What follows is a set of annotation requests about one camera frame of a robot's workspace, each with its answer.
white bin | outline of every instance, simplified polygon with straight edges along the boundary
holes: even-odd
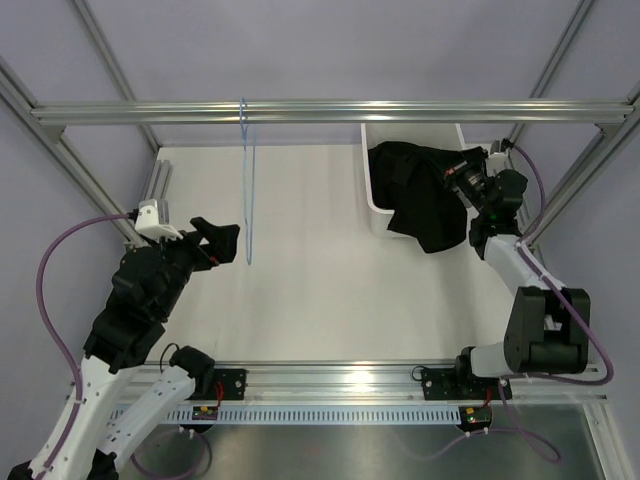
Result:
[[[460,125],[457,123],[363,123],[360,131],[371,231],[378,237],[406,237],[401,233],[387,230],[394,211],[378,208],[373,203],[368,150],[387,141],[409,142],[443,150],[464,150],[466,144]]]

black wire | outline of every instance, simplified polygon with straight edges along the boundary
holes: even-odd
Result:
[[[422,378],[416,378],[416,377],[415,377],[415,375],[414,375],[414,373],[416,373],[416,370],[417,370],[418,368],[421,368],[422,370],[426,370],[426,369],[427,369],[427,367],[425,367],[424,365],[416,365],[416,366],[415,366],[415,367],[413,367],[413,369],[411,370],[411,378],[412,378],[413,380],[415,380],[416,382],[421,382],[421,381],[422,381]]]
[[[162,373],[162,360],[164,359],[164,355],[167,353],[167,350],[169,350],[169,348],[172,346],[176,347],[176,350],[180,350],[180,345],[174,342],[171,342],[169,345],[164,347],[164,350],[162,351],[162,355],[160,355],[160,373]]]

black cover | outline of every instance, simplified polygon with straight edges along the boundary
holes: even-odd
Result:
[[[462,162],[469,152],[406,142],[384,142],[370,149],[373,202],[395,210],[388,229],[415,237],[425,253],[462,243],[467,238],[467,209],[455,192],[444,187],[433,164]]]

